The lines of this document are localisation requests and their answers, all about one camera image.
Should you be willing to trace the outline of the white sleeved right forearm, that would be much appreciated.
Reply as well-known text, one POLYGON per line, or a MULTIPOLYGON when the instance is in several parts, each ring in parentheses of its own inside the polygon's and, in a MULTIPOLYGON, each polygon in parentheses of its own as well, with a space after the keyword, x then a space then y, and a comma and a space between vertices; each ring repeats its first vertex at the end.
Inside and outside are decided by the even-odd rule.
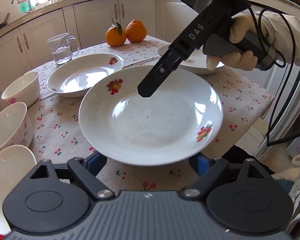
POLYGON ((300 19, 266 11, 261 21, 267 31, 268 43, 284 56, 287 63, 294 61, 300 67, 300 19))

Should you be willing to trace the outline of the white gloved right hand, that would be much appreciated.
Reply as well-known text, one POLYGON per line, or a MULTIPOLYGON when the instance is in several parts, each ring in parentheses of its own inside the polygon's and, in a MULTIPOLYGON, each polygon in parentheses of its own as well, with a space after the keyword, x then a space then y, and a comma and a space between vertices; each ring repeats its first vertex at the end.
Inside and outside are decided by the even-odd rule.
POLYGON ((269 70, 278 60, 280 67, 287 57, 273 46, 270 28, 255 14, 241 14, 231 19, 231 27, 218 27, 203 46, 208 70, 221 62, 226 66, 246 71, 258 68, 269 70))

